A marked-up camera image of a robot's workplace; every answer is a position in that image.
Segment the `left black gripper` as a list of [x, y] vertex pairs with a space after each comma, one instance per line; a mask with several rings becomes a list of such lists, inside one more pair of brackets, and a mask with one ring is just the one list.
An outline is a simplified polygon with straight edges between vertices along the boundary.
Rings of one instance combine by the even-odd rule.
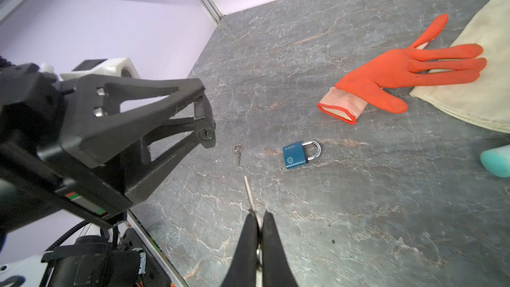
[[[122, 151], [197, 106], [190, 134], [124, 181]], [[61, 210], [101, 227], [126, 218], [215, 131], [200, 79], [150, 81], [89, 74], [60, 81], [39, 66], [1, 69], [1, 230]]]

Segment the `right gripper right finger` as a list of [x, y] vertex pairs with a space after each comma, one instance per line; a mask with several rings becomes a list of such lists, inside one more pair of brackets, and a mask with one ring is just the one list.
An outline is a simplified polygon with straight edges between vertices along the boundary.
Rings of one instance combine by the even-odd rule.
[[262, 285], [265, 287], [298, 287], [271, 212], [264, 214], [261, 234]]

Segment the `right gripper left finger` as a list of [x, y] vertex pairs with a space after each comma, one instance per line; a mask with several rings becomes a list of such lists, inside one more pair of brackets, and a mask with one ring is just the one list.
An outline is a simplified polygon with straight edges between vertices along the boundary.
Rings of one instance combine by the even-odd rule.
[[259, 227], [256, 216], [249, 213], [243, 224], [232, 263], [221, 284], [226, 286], [255, 287], [258, 268]]

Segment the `small silver key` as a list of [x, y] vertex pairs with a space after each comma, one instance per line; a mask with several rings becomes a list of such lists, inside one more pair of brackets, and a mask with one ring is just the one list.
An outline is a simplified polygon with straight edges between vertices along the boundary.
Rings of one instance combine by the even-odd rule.
[[246, 189], [246, 193], [247, 193], [248, 201], [249, 201], [249, 205], [250, 205], [249, 211], [255, 217], [257, 225], [258, 225], [258, 229], [261, 230], [262, 229], [262, 220], [259, 217], [259, 215], [257, 214], [253, 196], [252, 196], [252, 191], [251, 191], [247, 176], [244, 176], [244, 185], [245, 185], [245, 189]]

